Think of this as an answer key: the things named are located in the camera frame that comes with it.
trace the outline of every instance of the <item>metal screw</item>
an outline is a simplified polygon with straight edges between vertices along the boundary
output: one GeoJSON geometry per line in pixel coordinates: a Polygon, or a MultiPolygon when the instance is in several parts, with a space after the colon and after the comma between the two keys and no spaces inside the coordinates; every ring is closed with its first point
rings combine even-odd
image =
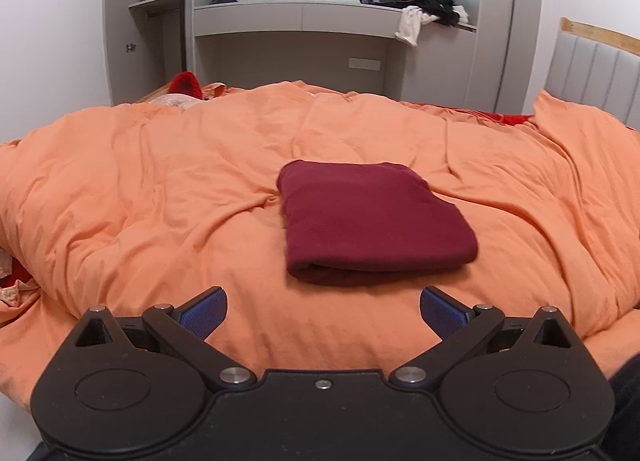
{"type": "Polygon", "coordinates": [[[232,383],[237,385],[238,383],[245,383],[251,378],[251,371],[244,367],[227,367],[220,371],[220,380],[225,383],[232,383]]]}
{"type": "Polygon", "coordinates": [[[331,389],[332,385],[333,385],[333,383],[331,382],[331,380],[318,380],[318,381],[316,381],[316,388],[321,389],[323,391],[325,391],[327,389],[331,389]]]}
{"type": "Polygon", "coordinates": [[[400,367],[396,371],[396,378],[404,383],[420,383],[427,377],[427,373],[420,367],[400,367]]]}

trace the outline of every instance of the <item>open cabinet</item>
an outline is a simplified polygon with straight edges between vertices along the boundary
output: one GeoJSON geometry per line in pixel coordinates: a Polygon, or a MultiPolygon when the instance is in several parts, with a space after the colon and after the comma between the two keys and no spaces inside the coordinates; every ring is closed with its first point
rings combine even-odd
{"type": "Polygon", "coordinates": [[[179,73],[180,0],[104,0],[111,102],[134,102],[179,73]]]}

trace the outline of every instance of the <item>maroon sweater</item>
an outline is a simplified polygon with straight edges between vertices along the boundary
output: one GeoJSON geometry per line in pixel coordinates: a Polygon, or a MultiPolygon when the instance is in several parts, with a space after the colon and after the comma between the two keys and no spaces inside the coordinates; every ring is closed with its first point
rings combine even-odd
{"type": "Polygon", "coordinates": [[[278,178],[287,217],[287,270],[323,285],[378,284],[475,260],[458,208],[404,165],[298,160],[278,178]]]}

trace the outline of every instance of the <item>orange blanket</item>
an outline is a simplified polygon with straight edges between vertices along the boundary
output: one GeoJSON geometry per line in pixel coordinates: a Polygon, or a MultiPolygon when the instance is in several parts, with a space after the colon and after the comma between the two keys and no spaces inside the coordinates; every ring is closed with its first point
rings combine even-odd
{"type": "Polygon", "coordinates": [[[607,375],[640,351],[640,144],[544,93],[515,127],[302,83],[92,108],[0,146],[0,171],[0,247],[42,287],[0,329],[0,391],[23,406],[88,306],[140,314],[216,284],[229,313],[209,340],[258,373],[402,364],[437,341],[428,284],[513,316],[560,307],[607,375]],[[411,167],[460,208],[478,259],[377,287],[287,277],[275,182],[297,159],[411,167]]]}

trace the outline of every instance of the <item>headboard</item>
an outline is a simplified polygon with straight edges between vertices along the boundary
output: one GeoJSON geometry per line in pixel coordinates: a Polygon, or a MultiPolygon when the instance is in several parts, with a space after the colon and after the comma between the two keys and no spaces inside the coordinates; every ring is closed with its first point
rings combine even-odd
{"type": "Polygon", "coordinates": [[[545,88],[640,130],[640,40],[562,18],[545,88]]]}

